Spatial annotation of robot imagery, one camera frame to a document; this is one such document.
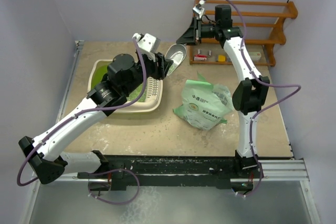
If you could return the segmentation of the green cat litter bag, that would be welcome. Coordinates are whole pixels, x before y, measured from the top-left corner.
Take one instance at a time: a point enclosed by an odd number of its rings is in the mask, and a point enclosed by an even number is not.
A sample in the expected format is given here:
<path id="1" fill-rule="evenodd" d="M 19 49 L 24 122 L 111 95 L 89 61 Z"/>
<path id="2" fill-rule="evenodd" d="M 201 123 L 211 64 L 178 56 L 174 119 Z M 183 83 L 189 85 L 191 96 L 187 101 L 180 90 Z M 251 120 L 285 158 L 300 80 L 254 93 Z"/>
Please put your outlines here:
<path id="1" fill-rule="evenodd" d="M 224 117 L 234 111 L 228 87 L 212 84 L 200 73 L 197 80 L 186 80 L 181 97 L 182 105 L 173 109 L 174 114 L 200 130 L 226 123 Z"/>

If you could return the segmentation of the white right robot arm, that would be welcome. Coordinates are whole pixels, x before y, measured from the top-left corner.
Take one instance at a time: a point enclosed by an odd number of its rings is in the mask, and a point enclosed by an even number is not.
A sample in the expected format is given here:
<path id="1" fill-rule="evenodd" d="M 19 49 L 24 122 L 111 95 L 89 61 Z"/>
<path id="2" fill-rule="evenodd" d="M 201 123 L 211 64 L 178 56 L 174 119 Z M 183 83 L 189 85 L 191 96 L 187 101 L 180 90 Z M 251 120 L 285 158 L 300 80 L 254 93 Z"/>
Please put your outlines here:
<path id="1" fill-rule="evenodd" d="M 204 1 L 193 7 L 193 19 L 186 32 L 176 41 L 193 46 L 205 38 L 214 38 L 229 56 L 238 76 L 239 84 L 232 95 L 234 109 L 239 117 L 239 142 L 234 173 L 246 177 L 258 166 L 256 136 L 257 113 L 265 104 L 270 80 L 255 67 L 245 46 L 245 38 L 239 27 L 233 25 L 232 10 L 227 4 L 216 5 L 215 21 L 203 24 Z"/>

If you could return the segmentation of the silver metal scoop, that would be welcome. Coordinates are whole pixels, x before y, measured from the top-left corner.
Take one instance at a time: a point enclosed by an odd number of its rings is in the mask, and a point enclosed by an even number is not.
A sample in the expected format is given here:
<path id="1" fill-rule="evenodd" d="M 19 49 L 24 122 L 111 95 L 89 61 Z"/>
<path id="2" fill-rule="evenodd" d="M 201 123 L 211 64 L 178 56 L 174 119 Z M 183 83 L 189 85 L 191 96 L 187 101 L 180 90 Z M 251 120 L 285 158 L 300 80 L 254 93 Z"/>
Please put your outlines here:
<path id="1" fill-rule="evenodd" d="M 167 51 L 165 58 L 172 60 L 173 63 L 169 67 L 167 76 L 170 76 L 184 61 L 187 54 L 187 49 L 184 45 L 173 44 Z"/>

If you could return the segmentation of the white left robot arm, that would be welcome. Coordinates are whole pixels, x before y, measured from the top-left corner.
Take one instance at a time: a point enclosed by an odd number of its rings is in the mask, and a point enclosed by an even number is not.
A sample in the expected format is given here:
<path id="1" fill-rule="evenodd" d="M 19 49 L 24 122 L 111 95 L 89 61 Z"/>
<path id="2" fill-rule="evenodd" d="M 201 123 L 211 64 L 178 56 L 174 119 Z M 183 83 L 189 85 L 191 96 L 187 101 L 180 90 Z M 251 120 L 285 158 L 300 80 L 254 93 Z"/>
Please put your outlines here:
<path id="1" fill-rule="evenodd" d="M 100 151 L 67 153 L 65 148 L 115 110 L 134 104 L 137 100 L 128 102 L 128 96 L 136 88 L 144 88 L 148 78 L 163 80 L 172 64 L 173 61 L 160 52 L 155 53 L 153 58 L 139 54 L 138 61 L 129 54 L 115 56 L 101 81 L 67 116 L 46 132 L 19 140 L 25 160 L 17 175 L 18 186 L 26 186 L 36 180 L 49 184 L 67 173 L 104 177 L 110 165 Z"/>

